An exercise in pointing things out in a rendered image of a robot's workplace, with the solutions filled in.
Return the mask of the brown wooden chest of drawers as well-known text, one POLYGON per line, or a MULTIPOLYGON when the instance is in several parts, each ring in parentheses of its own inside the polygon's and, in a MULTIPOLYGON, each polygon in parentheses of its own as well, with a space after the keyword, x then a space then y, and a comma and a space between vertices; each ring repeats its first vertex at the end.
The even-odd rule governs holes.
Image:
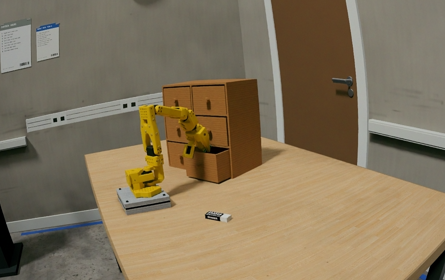
POLYGON ((194 81, 183 82, 180 84, 176 83, 178 85, 169 84, 168 86, 162 86, 163 106, 165 88, 175 86, 190 86, 191 109, 194 111, 192 94, 194 86, 224 84, 227 114, 194 114, 207 116, 227 116, 229 146, 212 144, 211 146, 229 148, 231 166, 230 179, 239 177, 240 175, 262 165, 261 125, 257 79, 219 79, 201 80, 197 82, 194 81), (191 82, 192 84, 188 84, 191 82))

